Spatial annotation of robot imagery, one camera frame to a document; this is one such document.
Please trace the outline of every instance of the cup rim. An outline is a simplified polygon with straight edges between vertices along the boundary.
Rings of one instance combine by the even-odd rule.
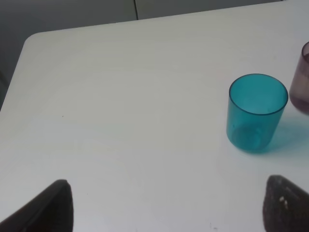
[[[286,102],[283,104],[283,106],[282,106],[280,109],[278,109],[278,110],[276,110],[276,111],[274,111],[274,112],[268,113],[268,114],[256,114],[256,113],[252,113],[252,112],[249,112],[249,111],[246,111],[246,110],[242,109],[241,107],[239,107],[239,106],[233,101],[233,99],[232,99],[232,97],[231,97],[231,89],[232,89],[233,85],[234,85],[239,79],[241,79],[241,78],[243,78],[243,77],[246,77],[246,76],[251,76],[251,75],[262,75],[262,76],[267,76],[267,77],[273,78],[273,79],[275,79],[276,81],[278,81],[278,82],[283,86],[283,88],[285,89],[287,98],[286,98]],[[241,111],[244,111],[244,112],[246,112],[246,113],[248,113],[248,114],[250,114],[250,115],[256,115],[256,116],[268,116],[268,115],[273,115],[273,114],[275,114],[275,113],[278,113],[279,111],[281,111],[282,109],[285,108],[285,106],[287,105],[287,103],[288,103],[288,101],[289,101],[288,90],[286,89],[286,87],[284,86],[284,84],[283,84],[281,81],[279,81],[277,78],[272,77],[272,76],[269,76],[269,75],[266,75],[266,74],[262,74],[262,73],[251,73],[251,74],[246,74],[246,75],[243,75],[243,76],[237,78],[237,79],[236,79],[235,81],[233,81],[233,83],[231,84],[231,86],[230,86],[230,88],[229,88],[229,90],[228,90],[228,95],[229,95],[229,98],[230,98],[231,102],[232,102],[237,108],[239,108]]]
[[[305,55],[304,55],[304,50],[305,50],[305,47],[309,44],[309,41],[307,43],[305,43],[305,45],[303,46],[303,48],[301,49],[301,56],[302,58],[305,60],[305,62],[307,64],[309,64],[309,62],[305,59]]]

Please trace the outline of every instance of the cup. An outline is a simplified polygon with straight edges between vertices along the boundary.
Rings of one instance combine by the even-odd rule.
[[[288,102],[288,91],[274,77],[248,74],[229,89],[226,133],[233,145],[247,151],[265,148]]]
[[[309,42],[303,46],[290,87],[291,103],[301,112],[309,114]]]

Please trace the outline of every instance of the purple glass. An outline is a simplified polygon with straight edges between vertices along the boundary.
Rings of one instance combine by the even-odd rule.
[[[290,100],[298,110],[309,115],[309,42],[301,50],[290,88]]]

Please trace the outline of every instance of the white table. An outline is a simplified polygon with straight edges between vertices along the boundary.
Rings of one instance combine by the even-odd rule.
[[[262,232],[266,180],[309,191],[309,118],[288,103],[262,155],[226,137],[230,84],[287,88],[309,1],[39,33],[0,113],[0,220],[53,181],[74,232]]]

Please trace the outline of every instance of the teal plastic cup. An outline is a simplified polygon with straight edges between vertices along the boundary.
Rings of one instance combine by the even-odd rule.
[[[276,78],[248,74],[229,89],[226,133],[233,145],[247,151],[264,149],[274,135],[289,96]]]

